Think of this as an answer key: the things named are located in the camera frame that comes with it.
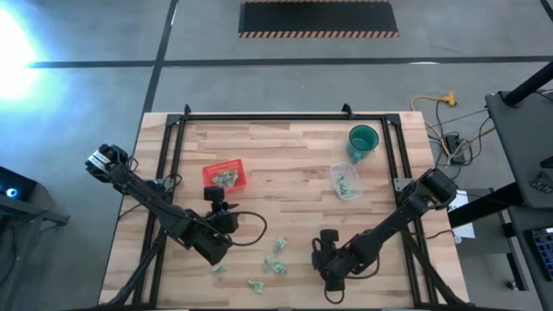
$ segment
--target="white paper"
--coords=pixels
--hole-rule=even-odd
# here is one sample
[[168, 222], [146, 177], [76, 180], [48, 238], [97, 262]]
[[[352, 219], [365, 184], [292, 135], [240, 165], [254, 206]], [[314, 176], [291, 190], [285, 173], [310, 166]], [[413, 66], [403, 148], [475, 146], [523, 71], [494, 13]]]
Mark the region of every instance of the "white paper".
[[[448, 213], [468, 203], [467, 191], [457, 190], [455, 199], [448, 206]], [[475, 238], [473, 223], [456, 227], [453, 234], [461, 238]]]

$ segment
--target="transparent bowl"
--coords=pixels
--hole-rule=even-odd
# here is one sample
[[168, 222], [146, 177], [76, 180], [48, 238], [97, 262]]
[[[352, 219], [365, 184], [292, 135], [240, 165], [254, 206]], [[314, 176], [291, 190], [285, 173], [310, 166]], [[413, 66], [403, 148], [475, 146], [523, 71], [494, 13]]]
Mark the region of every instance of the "transparent bowl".
[[330, 167], [334, 190], [342, 200], [355, 200], [363, 194], [363, 184], [352, 164], [340, 162]]

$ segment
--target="red plastic container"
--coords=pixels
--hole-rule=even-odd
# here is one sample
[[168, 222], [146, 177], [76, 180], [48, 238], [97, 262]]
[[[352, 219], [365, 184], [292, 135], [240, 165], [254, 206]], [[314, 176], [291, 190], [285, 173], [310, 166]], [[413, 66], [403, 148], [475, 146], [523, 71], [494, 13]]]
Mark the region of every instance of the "red plastic container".
[[204, 186], [217, 186], [212, 180], [220, 171], [237, 169], [238, 170], [238, 179], [234, 182], [234, 187], [225, 188], [225, 192], [232, 192], [241, 190], [247, 185], [245, 179], [244, 165], [242, 164], [242, 159], [230, 160], [227, 162], [221, 162], [214, 165], [206, 166], [202, 168], [202, 173], [204, 175]]

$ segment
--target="black metal frame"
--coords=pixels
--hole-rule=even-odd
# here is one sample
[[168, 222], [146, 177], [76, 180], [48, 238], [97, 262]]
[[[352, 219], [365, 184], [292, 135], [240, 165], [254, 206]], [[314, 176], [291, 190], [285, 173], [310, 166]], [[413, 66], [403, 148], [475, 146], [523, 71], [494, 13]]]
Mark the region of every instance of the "black metal frame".
[[[393, 181], [394, 179], [399, 178], [398, 169], [396, 160], [394, 157], [394, 150], [391, 142], [391, 132], [390, 126], [393, 126], [397, 135], [397, 144], [399, 146], [399, 154], [401, 156], [401, 163], [403, 166], [404, 177], [411, 178], [410, 163], [407, 155], [407, 148], [405, 146], [404, 134], [402, 131], [401, 120], [398, 114], [354, 114], [351, 107], [348, 104], [345, 104], [342, 108], [342, 112], [337, 113], [285, 113], [285, 114], [270, 114], [270, 113], [256, 113], [256, 114], [191, 114], [190, 108], [188, 105], [185, 107], [184, 114], [170, 114], [167, 116], [165, 123], [165, 131], [163, 133], [162, 148], [160, 152], [159, 162], [157, 165], [156, 178], [163, 178], [164, 169], [167, 161], [168, 145], [171, 137], [172, 129], [178, 125], [177, 137], [175, 141], [175, 150], [173, 161], [171, 163], [170, 174], [174, 175], [178, 172], [179, 167], [179, 154], [181, 152], [182, 143], [184, 140], [184, 129], [187, 121], [207, 121], [207, 120], [372, 120], [379, 121], [383, 128], [383, 141], [385, 143], [386, 155], [388, 158], [388, 166], [390, 170], [391, 177], [391, 187], [394, 192], [394, 196], [397, 202], [397, 194], [399, 192], [395, 189]], [[170, 193], [166, 200], [171, 203], [173, 201], [174, 194]], [[424, 230], [422, 221], [415, 219], [415, 233], [416, 240], [418, 245], [421, 248], [421, 252], [424, 256], [428, 257], [429, 252], [426, 246], [426, 241], [424, 239]], [[156, 224], [156, 216], [153, 213], [149, 213], [148, 220], [146, 222], [145, 233], [143, 238], [143, 248], [141, 254], [141, 261], [148, 255], [150, 247], [152, 247], [152, 239], [154, 237], [154, 227]], [[160, 230], [157, 237], [160, 237], [160, 234], [164, 236], [164, 233]], [[162, 277], [162, 266], [163, 266], [163, 256], [165, 252], [165, 243], [166, 237], [161, 239], [161, 248], [158, 248], [156, 254], [156, 263], [154, 268], [154, 274], [152, 277], [152, 285], [149, 293], [148, 302], [143, 302], [143, 277], [137, 282], [135, 287], [134, 295], [130, 305], [125, 305], [125, 308], [128, 309], [144, 309], [144, 308], [156, 308], [157, 297], [159, 294], [159, 285]], [[413, 305], [419, 306], [421, 303], [421, 292], [416, 277], [416, 267], [413, 259], [413, 254], [410, 249], [405, 245], [404, 242], [404, 255], [405, 261], [407, 263], [407, 274], [410, 282], [410, 291], [411, 296], [413, 297]], [[435, 292], [435, 286], [430, 281], [429, 276], [425, 273], [426, 287], [429, 293], [429, 303], [437, 304], [437, 295]], [[113, 306], [115, 309], [121, 308], [122, 306]]]

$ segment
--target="gray floor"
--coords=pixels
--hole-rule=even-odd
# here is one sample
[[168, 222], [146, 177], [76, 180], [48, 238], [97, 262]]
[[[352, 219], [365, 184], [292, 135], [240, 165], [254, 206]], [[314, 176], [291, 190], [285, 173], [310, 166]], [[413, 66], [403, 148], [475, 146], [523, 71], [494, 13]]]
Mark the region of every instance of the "gray floor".
[[[0, 1], [28, 33], [39, 61], [153, 60], [169, 0]], [[553, 23], [538, 0], [395, 0], [400, 38], [384, 40], [239, 40], [238, 1], [181, 0], [168, 60], [287, 57], [528, 56], [553, 54]], [[544, 63], [311, 67], [164, 68], [153, 111], [401, 111], [413, 96], [453, 91], [442, 121], [484, 106], [489, 92], [510, 89]], [[0, 98], [0, 165], [45, 185], [69, 225], [45, 233], [23, 279], [17, 310], [94, 305], [121, 202], [84, 170], [101, 143], [133, 150], [151, 68], [35, 69], [29, 95]], [[417, 104], [435, 123], [435, 104]], [[486, 113], [445, 126], [474, 136]], [[497, 135], [456, 180], [461, 187], [512, 181]], [[538, 310], [531, 292], [516, 293], [503, 257], [460, 254], [471, 301]]]

